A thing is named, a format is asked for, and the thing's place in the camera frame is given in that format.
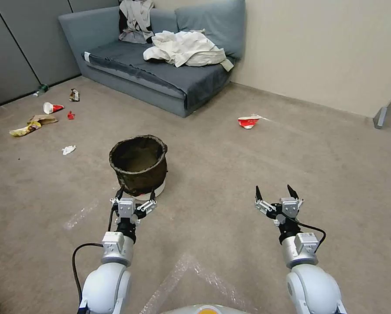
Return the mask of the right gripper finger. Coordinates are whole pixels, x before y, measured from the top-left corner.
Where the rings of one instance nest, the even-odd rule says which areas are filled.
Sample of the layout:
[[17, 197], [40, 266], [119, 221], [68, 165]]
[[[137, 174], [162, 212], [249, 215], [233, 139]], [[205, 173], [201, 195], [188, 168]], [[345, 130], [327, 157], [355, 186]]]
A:
[[268, 218], [276, 218], [277, 216], [276, 207], [263, 200], [260, 189], [257, 185], [255, 187], [255, 207]]
[[297, 192], [289, 184], [287, 184], [287, 189], [288, 189], [290, 196], [297, 200], [298, 209], [300, 209], [300, 207], [302, 206], [302, 204], [304, 202], [304, 199], [300, 198], [298, 196]]

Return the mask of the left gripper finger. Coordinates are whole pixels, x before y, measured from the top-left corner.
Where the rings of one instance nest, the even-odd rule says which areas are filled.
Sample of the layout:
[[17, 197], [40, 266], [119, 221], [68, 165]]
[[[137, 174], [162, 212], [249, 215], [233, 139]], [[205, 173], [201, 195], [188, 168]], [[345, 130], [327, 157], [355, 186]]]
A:
[[155, 190], [152, 189], [149, 200], [137, 206], [136, 216], [146, 217], [146, 215], [149, 214], [152, 210], [154, 210], [156, 206], [157, 206], [156, 193]]
[[118, 213], [118, 202], [122, 198], [122, 187], [116, 192], [116, 195], [114, 198], [110, 199], [112, 203], [111, 211]]

